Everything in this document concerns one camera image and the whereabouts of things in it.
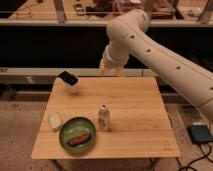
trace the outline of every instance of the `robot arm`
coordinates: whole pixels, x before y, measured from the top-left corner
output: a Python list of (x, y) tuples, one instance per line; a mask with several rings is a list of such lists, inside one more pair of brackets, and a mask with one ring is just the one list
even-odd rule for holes
[(146, 13), (138, 9), (110, 21), (101, 73), (122, 68), (132, 54), (213, 122), (213, 74), (150, 39), (144, 33), (148, 26)]

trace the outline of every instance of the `wooden table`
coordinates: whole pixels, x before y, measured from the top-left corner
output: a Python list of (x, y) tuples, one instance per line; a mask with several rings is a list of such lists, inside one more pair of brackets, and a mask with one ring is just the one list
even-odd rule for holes
[[(108, 106), (111, 129), (98, 128), (98, 110)], [(84, 116), (96, 126), (93, 148), (84, 155), (70, 155), (50, 130), (49, 113), (59, 112), (63, 122)], [(153, 77), (80, 77), (78, 94), (72, 95), (64, 82), (55, 80), (43, 121), (33, 148), (33, 159), (162, 158), (180, 154)]]

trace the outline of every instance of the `food on plate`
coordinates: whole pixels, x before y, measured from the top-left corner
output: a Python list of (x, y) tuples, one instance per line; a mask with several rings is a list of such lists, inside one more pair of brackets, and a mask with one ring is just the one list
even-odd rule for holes
[(83, 143), (89, 141), (90, 138), (91, 138), (91, 134), (83, 134), (83, 135), (71, 138), (68, 141), (68, 144), (71, 145), (72, 147), (78, 146), (80, 144), (83, 144)]

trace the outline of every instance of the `white bottle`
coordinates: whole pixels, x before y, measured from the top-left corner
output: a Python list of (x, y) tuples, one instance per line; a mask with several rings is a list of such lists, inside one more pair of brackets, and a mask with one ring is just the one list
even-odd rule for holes
[(108, 131), (110, 128), (110, 114), (105, 105), (102, 105), (98, 112), (98, 123), (101, 131)]

